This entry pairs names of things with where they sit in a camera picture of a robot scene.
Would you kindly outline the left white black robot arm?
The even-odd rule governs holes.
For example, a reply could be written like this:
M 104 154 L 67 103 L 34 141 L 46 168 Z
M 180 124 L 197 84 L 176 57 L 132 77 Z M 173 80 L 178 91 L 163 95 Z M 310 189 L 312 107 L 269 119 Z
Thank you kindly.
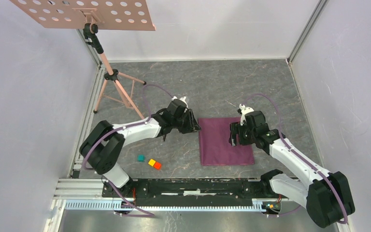
M 150 117 L 132 123 L 111 124 L 103 120 L 79 147 L 79 153 L 84 158 L 82 167 L 89 164 L 114 186 L 119 196 L 127 197 L 132 192 L 132 183 L 130 176 L 117 163 L 121 150 L 141 140 L 165 138 L 172 130 L 178 130 L 181 134 L 201 130 L 192 109 L 179 99 L 172 100 L 168 107 Z

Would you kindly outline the purple cloth napkin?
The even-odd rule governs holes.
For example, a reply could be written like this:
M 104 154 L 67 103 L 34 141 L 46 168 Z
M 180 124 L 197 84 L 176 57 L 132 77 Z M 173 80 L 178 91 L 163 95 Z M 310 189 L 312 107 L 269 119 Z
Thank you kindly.
M 230 124 L 239 117 L 199 118 L 199 149 L 202 166 L 241 166 L 255 163 L 250 146 L 229 143 Z

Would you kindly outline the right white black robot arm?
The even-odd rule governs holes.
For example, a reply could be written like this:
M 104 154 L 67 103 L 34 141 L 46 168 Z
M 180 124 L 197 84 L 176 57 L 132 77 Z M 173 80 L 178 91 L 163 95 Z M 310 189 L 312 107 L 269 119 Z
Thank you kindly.
M 293 200 L 321 228 L 346 224 L 356 211 L 347 177 L 325 169 L 298 151 L 278 129 L 269 128 L 261 111 L 242 105 L 238 113 L 240 120 L 230 124 L 229 143 L 255 145 L 296 176 L 293 179 L 278 169 L 263 174 L 261 194 L 265 197 L 280 194 Z

